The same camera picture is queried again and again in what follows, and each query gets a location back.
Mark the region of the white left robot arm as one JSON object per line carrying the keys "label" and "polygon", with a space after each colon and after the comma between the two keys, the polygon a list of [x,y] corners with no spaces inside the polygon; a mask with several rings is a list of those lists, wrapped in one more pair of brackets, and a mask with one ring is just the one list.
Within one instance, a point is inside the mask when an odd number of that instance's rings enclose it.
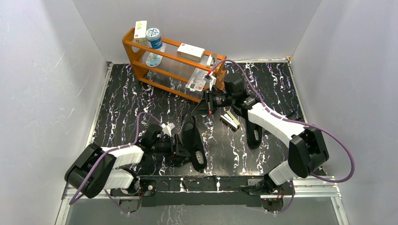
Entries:
{"label": "white left robot arm", "polygon": [[173,166],[182,165],[190,158],[177,134],[174,124],[151,124],[138,144],[125,147],[100,147],[89,144],[66,171],[65,181],[88,198],[103,190],[119,189],[127,195],[142,193],[141,178],[127,168],[141,163],[146,155],[159,154]]}

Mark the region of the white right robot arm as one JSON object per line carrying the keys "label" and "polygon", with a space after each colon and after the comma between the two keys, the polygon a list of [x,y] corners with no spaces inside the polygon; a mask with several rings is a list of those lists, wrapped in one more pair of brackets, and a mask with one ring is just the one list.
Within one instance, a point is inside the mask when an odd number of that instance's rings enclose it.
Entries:
{"label": "white right robot arm", "polygon": [[263,176],[255,186],[277,194],[283,184],[295,178],[306,178],[329,159],[321,130],[305,127],[298,121],[288,122],[286,117],[266,109],[245,88],[244,81],[225,82],[225,91],[205,90],[193,116],[211,115],[217,108],[230,106],[236,115],[246,121],[248,145],[258,148],[262,131],[266,130],[282,141],[289,149],[288,159]]}

